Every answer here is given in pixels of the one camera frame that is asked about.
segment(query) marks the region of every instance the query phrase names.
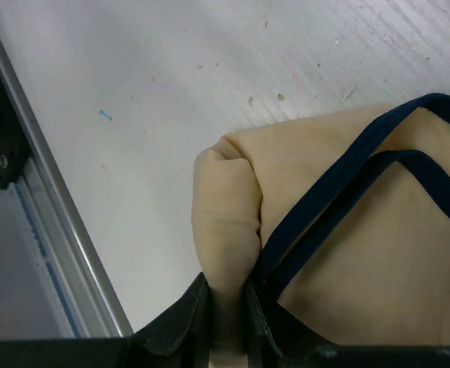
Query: scratched surface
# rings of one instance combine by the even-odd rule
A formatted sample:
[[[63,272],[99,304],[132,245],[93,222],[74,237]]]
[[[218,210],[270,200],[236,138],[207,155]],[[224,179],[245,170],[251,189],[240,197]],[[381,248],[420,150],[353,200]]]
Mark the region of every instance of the scratched surface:
[[[450,94],[450,0],[0,0],[0,37],[134,329],[199,270],[223,133]]]

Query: beige tote bag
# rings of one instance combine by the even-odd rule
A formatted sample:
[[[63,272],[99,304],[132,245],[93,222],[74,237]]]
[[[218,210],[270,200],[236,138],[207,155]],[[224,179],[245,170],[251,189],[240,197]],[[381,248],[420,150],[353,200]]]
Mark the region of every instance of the beige tote bag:
[[[450,99],[431,98],[441,104],[438,99]],[[388,110],[369,107],[230,133],[198,156],[192,228],[212,289],[216,366],[243,363],[242,287],[271,233]],[[450,123],[424,107],[376,152],[385,150],[420,150],[450,177]],[[450,218],[414,175],[394,163],[278,302],[333,343],[450,345]]]

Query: dark blue edge trim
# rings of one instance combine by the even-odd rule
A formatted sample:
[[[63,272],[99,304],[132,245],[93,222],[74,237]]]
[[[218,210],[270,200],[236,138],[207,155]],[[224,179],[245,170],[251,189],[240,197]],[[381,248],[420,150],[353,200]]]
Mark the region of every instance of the dark blue edge trim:
[[[295,239],[352,179],[393,129],[418,107],[424,107],[450,124],[450,96],[440,93],[426,94],[377,117],[308,189],[271,233],[252,271],[257,284],[264,283]]]
[[[71,312],[71,309],[70,309],[70,306],[68,305],[67,299],[63,294],[63,288],[61,287],[61,283],[57,279],[56,273],[54,272],[54,268],[53,268],[51,262],[48,260],[48,253],[46,252],[46,248],[44,247],[41,237],[39,236],[38,230],[35,227],[35,221],[32,218],[32,215],[28,209],[27,202],[25,201],[25,197],[22,194],[21,188],[18,184],[13,184],[13,188],[14,188],[15,193],[17,194],[18,198],[20,199],[20,205],[22,207],[22,210],[24,211],[25,218],[27,219],[28,224],[31,226],[31,231],[34,236],[34,239],[38,243],[39,251],[41,252],[42,257],[45,259],[46,268],[48,270],[49,276],[51,277],[51,280],[54,285],[54,289],[56,290],[57,296],[59,297],[61,306],[63,307],[63,311],[66,315],[66,318],[68,319],[68,323],[70,324],[70,327],[73,331],[73,335],[76,338],[81,338],[82,336],[80,334],[80,330],[78,329],[78,326],[75,322],[73,313]]]

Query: bag handle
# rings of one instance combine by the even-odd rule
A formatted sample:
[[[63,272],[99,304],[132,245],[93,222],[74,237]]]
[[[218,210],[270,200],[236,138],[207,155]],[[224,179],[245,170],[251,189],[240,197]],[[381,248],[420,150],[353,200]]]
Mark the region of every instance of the bag handle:
[[[266,279],[264,289],[268,294],[276,299],[281,295],[296,273],[310,260],[365,191],[395,162],[403,164],[414,175],[450,219],[450,177],[440,165],[425,153],[415,149],[377,153],[368,159],[346,188],[327,206],[315,223],[301,236],[293,250]]]
[[[377,117],[349,149],[311,186],[272,232],[253,270],[263,284],[304,229],[332,202],[356,175],[384,139],[418,107],[424,107],[450,123],[450,96],[426,94]]]

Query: blue mark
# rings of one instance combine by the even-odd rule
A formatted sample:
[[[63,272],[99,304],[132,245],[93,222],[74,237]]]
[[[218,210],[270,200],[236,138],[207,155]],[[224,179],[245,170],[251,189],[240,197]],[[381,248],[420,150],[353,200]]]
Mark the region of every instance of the blue mark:
[[[99,111],[99,115],[102,115],[103,117],[106,117],[107,119],[109,119],[110,121],[112,121],[112,116],[107,114],[105,111],[101,110]]]
[[[54,271],[54,268],[52,266],[52,264],[47,260],[48,258],[48,253],[46,252],[46,248],[44,247],[44,244],[41,241],[41,237],[39,236],[38,230],[35,226],[35,222],[34,219],[32,218],[31,212],[27,206],[27,202],[25,201],[25,197],[22,194],[22,190],[21,187],[18,184],[14,184],[14,191],[18,197],[18,199],[20,200],[20,206],[23,210],[23,212],[25,213],[25,218],[27,219],[27,223],[29,224],[29,226],[31,227],[31,231],[32,234],[34,236],[35,241],[38,243],[38,247],[39,247],[39,251],[41,252],[42,258],[45,261],[45,266],[48,270],[48,274],[51,277],[51,280],[53,281],[53,286],[54,289],[56,290],[56,294],[59,297],[59,300],[61,302],[61,306],[64,310],[64,313],[66,314],[66,318],[68,319],[68,323],[70,324],[70,327],[73,331],[73,335],[76,338],[80,338],[81,333],[78,330],[78,326],[77,323],[74,319],[74,315],[71,312],[70,306],[68,304],[68,301],[66,299],[66,297],[64,296],[64,292],[63,292],[63,288],[61,286],[60,281],[57,279],[56,276],[56,272]]]

